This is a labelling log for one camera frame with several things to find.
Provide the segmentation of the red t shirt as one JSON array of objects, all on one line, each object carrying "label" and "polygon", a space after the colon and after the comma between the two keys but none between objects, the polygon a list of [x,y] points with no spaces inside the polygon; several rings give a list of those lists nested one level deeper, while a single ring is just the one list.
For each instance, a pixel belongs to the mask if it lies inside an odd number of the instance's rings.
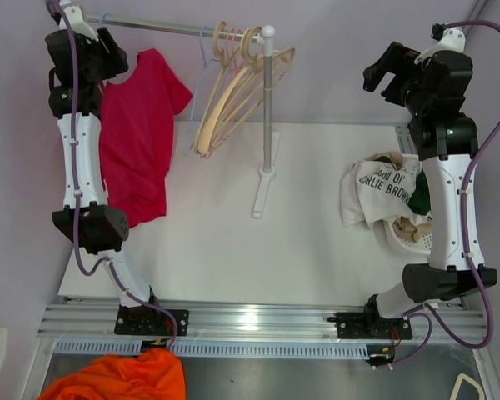
[{"label": "red t shirt", "polygon": [[105,84],[99,145],[102,176],[109,205],[122,210],[132,228],[167,215],[166,176],[175,117],[192,98],[156,49],[137,55],[124,82]]}]

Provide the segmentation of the green white raglan shirt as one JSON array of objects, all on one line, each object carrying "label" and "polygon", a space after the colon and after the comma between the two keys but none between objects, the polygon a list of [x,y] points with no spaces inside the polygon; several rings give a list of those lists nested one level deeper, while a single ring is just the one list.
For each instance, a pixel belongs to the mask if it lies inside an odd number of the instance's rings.
[{"label": "green white raglan shirt", "polygon": [[381,152],[355,162],[340,184],[343,226],[411,218],[425,223],[431,216],[428,180],[418,157]]}]

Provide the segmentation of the beige wooden hanger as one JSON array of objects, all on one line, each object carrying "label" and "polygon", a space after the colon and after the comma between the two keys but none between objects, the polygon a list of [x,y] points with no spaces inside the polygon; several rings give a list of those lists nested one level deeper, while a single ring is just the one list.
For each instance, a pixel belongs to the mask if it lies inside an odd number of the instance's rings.
[{"label": "beige wooden hanger", "polygon": [[213,31],[213,55],[218,59],[221,67],[197,130],[195,152],[202,157],[206,157],[209,153],[211,139],[207,138],[205,125],[213,111],[214,101],[223,93],[223,84],[228,80],[230,73],[234,72],[238,67],[240,46],[236,45],[235,42],[240,32],[241,30],[238,28],[228,29],[225,21],[219,22]]}]

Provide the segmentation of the blue wire hanger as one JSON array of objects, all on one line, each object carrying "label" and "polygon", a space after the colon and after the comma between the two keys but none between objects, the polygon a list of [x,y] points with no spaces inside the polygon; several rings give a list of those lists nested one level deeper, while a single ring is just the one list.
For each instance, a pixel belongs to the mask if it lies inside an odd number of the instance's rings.
[{"label": "blue wire hanger", "polygon": [[199,46],[201,50],[201,56],[202,56],[202,70],[200,72],[200,75],[198,77],[197,83],[194,88],[193,92],[193,97],[191,101],[191,112],[188,120],[188,128],[187,131],[185,132],[183,136],[183,144],[182,144],[182,154],[186,157],[190,154],[192,148],[193,148],[193,143],[194,143],[194,136],[193,136],[193,126],[194,126],[194,116],[195,116],[195,110],[196,110],[196,103],[198,99],[198,92],[203,80],[203,77],[208,70],[209,66],[211,63],[218,62],[218,59],[216,57],[208,57],[205,51],[205,46],[203,44],[203,38],[205,37],[205,31],[208,28],[207,25],[204,25],[200,28],[199,32]]},{"label": "blue wire hanger", "polygon": [[104,13],[104,14],[102,14],[102,15],[100,16],[100,18],[98,19],[98,24],[99,24],[100,26],[102,26],[102,25],[106,22],[107,18],[108,18],[108,17],[110,17],[110,16],[111,16],[111,13],[110,13],[110,12],[105,12],[105,13]]}]

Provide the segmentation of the beige t shirt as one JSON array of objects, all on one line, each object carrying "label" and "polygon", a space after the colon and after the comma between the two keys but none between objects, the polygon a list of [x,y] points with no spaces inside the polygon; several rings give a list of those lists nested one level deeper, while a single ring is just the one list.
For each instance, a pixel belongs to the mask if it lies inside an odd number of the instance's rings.
[{"label": "beige t shirt", "polygon": [[418,243],[422,237],[433,231],[431,202],[428,180],[423,171],[423,163],[418,156],[400,152],[380,152],[367,158],[367,161],[383,163],[393,172],[387,180],[384,199],[391,203],[396,215],[392,220],[395,234],[409,243]]}]

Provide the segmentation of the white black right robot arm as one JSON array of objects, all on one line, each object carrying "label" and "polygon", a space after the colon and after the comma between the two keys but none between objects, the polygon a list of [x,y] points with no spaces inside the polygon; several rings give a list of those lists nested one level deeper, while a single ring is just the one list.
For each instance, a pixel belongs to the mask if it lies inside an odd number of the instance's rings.
[{"label": "white black right robot arm", "polygon": [[473,77],[465,54],[438,50],[426,60],[392,42],[363,72],[363,88],[374,92],[388,73],[384,99],[411,114],[410,134],[427,178],[433,220],[432,249],[425,263],[408,264],[402,281],[369,298],[362,317],[367,334],[378,338],[424,303],[484,294],[498,281],[478,243],[473,160],[479,154],[476,123],[462,112]]}]

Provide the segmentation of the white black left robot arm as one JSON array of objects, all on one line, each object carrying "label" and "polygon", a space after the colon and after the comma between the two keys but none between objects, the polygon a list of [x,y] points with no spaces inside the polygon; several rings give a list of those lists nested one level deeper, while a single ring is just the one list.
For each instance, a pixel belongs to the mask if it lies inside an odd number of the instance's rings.
[{"label": "white black left robot arm", "polygon": [[86,277],[106,268],[119,290],[118,325],[133,323],[153,334],[163,324],[151,286],[135,270],[125,242],[125,213],[108,204],[99,156],[101,82],[128,70],[127,54],[110,32],[59,30],[46,36],[54,63],[49,72],[49,107],[57,119],[64,151],[66,189],[54,226],[73,244],[73,256]]}]

